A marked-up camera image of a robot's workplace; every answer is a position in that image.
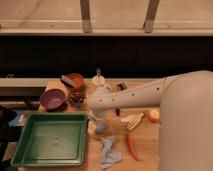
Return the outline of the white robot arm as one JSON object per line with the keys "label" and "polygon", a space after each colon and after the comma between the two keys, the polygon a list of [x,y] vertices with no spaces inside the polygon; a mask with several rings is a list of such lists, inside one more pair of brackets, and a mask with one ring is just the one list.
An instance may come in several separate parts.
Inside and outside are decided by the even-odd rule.
{"label": "white robot arm", "polygon": [[159,171],[213,171],[213,71],[164,77],[121,92],[101,88],[88,98],[91,114],[114,108],[160,108]]}

